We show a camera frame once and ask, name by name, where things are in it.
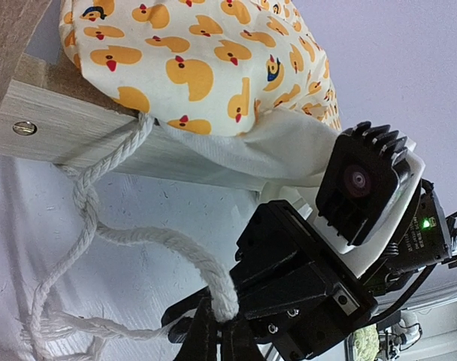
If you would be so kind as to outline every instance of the black plastic housing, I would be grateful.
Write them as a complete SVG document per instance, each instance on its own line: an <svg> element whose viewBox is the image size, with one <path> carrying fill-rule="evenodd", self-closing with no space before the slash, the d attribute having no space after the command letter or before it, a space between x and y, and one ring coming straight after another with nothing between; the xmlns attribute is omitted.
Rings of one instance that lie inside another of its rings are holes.
<svg viewBox="0 0 457 361"><path fill-rule="evenodd" d="M285 360L312 359L363 327L377 301L327 242L286 201L260 205L239 238L231 270L241 316L257 343L273 342ZM209 296L198 291L167 309L162 325ZM288 312L297 310L294 317ZM190 319L168 339L183 342ZM271 325L277 327L270 332Z"/></svg>
<svg viewBox="0 0 457 361"><path fill-rule="evenodd" d="M372 237L409 184L407 138L389 130L360 123L335 142L316 205L349 245Z"/></svg>
<svg viewBox="0 0 457 361"><path fill-rule="evenodd" d="M399 255L387 261L393 275L417 271L452 257L452 238L436 193L425 193L409 230L399 243Z"/></svg>

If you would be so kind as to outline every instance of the wooden shelf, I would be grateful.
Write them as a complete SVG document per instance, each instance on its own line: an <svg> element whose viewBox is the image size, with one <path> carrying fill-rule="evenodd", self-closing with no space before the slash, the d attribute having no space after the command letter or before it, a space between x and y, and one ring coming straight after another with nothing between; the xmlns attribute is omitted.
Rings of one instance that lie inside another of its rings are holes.
<svg viewBox="0 0 457 361"><path fill-rule="evenodd" d="M127 136L135 117L84 80L67 59L50 65L23 54L0 107L0 154L86 167ZM18 135L13 125L21 121L38 131ZM117 170L247 190L265 183L205 159L159 127Z"/></svg>

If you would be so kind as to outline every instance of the green led light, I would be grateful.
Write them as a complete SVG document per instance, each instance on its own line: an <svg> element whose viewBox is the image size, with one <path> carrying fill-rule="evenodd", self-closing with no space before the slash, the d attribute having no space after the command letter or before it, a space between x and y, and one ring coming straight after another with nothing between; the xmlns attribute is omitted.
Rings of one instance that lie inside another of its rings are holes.
<svg viewBox="0 0 457 361"><path fill-rule="evenodd" d="M431 227L431 222L429 220L424 220L422 222L422 229L427 229Z"/></svg>

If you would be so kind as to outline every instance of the white wall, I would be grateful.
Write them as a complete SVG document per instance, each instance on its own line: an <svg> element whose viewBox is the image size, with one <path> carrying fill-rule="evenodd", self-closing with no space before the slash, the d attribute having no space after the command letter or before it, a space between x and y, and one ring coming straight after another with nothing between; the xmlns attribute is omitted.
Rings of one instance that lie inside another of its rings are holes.
<svg viewBox="0 0 457 361"><path fill-rule="evenodd" d="M451 357L457 357L457 302L416 314L423 336L399 361L456 361Z"/></svg>
<svg viewBox="0 0 457 361"><path fill-rule="evenodd" d="M294 0L328 52L345 126L392 124L457 209L457 0Z"/></svg>
<svg viewBox="0 0 457 361"><path fill-rule="evenodd" d="M0 350L20 347L33 290L75 242L81 219L73 184L48 163L0 156ZM253 194L242 190L108 174L97 185L101 219L119 229L169 227L204 245L228 267L235 242L253 214ZM108 317L128 328L160 327L171 304L203 287L186 260L157 244L117 247L97 238L50 294L49 309ZM57 353L81 350L87 339L59 342ZM106 361L173 359L167 340L115 341ZM11 361L8 355L0 361Z"/></svg>
<svg viewBox="0 0 457 361"><path fill-rule="evenodd" d="M437 356L437 357L431 357L429 359L421 359L420 361L441 361L441 360L442 359L440 358L440 356ZM457 351L447 353L446 355L444 355L443 361L457 361Z"/></svg>

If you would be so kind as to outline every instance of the duck pattern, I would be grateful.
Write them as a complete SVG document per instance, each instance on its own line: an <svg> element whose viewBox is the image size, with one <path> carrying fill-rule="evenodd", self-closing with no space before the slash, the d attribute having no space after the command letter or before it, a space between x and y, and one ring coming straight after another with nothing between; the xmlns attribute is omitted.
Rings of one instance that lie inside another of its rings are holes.
<svg viewBox="0 0 457 361"><path fill-rule="evenodd" d="M233 137L275 108L341 128L327 56L290 0L64 0L59 28L89 82L177 129Z"/></svg>

